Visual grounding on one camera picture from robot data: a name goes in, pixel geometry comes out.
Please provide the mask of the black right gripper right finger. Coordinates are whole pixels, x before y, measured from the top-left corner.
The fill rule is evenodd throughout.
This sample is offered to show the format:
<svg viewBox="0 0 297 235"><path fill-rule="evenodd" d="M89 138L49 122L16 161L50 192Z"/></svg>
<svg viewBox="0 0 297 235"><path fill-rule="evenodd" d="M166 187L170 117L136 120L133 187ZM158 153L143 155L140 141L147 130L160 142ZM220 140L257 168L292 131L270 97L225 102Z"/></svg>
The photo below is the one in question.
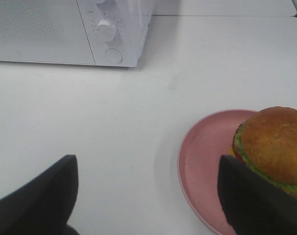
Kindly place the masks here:
<svg viewBox="0 0 297 235"><path fill-rule="evenodd" d="M219 161L218 197L238 235L297 235L297 199L232 156Z"/></svg>

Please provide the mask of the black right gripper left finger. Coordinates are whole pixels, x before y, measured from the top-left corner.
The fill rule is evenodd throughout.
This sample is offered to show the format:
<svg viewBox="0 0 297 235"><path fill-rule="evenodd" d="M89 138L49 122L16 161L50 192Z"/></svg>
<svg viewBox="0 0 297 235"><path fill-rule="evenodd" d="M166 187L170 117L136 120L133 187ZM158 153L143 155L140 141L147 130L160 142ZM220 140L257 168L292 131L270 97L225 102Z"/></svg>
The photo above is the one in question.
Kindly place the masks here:
<svg viewBox="0 0 297 235"><path fill-rule="evenodd" d="M77 194L77 159L66 155L0 199L0 235L76 235L68 220Z"/></svg>

